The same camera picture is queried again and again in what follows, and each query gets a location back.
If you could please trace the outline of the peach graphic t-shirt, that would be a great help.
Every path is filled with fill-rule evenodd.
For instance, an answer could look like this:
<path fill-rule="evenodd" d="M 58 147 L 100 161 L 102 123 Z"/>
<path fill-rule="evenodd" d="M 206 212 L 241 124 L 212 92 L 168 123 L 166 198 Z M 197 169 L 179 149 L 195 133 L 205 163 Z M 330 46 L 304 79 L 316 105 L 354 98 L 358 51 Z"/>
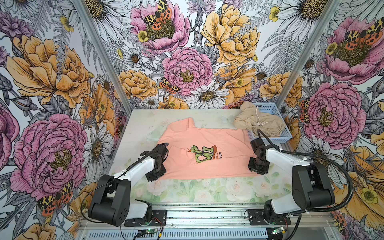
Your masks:
<path fill-rule="evenodd" d="M 245 130 L 197 128 L 188 118 L 169 124 L 158 143 L 169 150 L 164 180 L 257 176 L 248 168 L 255 154 Z"/>

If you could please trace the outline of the light blue plastic basket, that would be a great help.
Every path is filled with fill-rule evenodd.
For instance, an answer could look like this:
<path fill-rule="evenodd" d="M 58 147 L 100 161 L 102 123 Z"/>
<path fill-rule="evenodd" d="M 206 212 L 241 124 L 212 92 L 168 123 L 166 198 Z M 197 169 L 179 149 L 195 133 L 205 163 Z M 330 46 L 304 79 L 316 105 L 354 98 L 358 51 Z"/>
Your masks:
<path fill-rule="evenodd" d="M 253 103 L 256 106 L 256 123 L 248 130 L 250 141 L 258 137 L 256 130 L 265 133 L 274 144 L 284 144 L 292 138 L 282 115 L 274 103 Z"/>

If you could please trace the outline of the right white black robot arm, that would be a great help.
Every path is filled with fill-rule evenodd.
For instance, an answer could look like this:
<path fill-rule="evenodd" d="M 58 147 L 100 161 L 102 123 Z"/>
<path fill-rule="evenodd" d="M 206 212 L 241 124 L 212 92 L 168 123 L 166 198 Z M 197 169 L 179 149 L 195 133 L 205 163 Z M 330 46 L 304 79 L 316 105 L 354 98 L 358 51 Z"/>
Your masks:
<path fill-rule="evenodd" d="M 275 164 L 292 177 L 290 194 L 274 200 L 268 200 L 263 210 L 263 219 L 268 224 L 309 209 L 326 207 L 335 203 L 326 168 L 321 164 L 311 164 L 306 159 L 285 154 L 273 145 L 265 145 L 260 138 L 251 141 L 255 157 L 251 157 L 248 168 L 251 172 L 266 175 L 270 165 Z"/>

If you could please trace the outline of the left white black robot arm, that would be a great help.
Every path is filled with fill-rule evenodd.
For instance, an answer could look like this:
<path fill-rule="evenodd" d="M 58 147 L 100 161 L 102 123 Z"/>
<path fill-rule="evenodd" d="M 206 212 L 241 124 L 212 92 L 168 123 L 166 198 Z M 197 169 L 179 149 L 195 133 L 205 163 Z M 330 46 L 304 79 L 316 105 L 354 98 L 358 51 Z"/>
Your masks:
<path fill-rule="evenodd" d="M 129 221 L 142 226 L 150 224 L 154 219 L 152 204 L 131 200 L 131 190 L 143 177 L 154 182 L 167 172 L 164 162 L 169 153 L 168 145 L 158 144 L 151 151 L 144 151 L 136 162 L 120 173 L 103 175 L 88 208 L 89 221 L 116 227 Z"/>

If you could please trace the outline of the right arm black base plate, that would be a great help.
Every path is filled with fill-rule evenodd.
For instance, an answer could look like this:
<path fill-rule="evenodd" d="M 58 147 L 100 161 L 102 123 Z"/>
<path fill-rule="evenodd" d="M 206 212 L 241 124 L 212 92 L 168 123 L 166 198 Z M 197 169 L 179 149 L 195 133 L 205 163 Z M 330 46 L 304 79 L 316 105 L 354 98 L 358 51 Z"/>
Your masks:
<path fill-rule="evenodd" d="M 244 218 L 249 221 L 251 226 L 289 226 L 292 224 L 288 215 L 270 216 L 262 209 L 248 209 L 244 213 Z"/>

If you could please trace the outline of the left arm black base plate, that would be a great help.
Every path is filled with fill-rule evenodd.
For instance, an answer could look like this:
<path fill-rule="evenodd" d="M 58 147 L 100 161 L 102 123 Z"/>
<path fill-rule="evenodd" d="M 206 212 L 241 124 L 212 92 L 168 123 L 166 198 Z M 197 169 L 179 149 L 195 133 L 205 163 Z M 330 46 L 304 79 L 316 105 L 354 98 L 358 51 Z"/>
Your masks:
<path fill-rule="evenodd" d="M 125 227 L 165 227 L 167 222 L 167 210 L 152 210 L 142 219 L 126 219 Z"/>

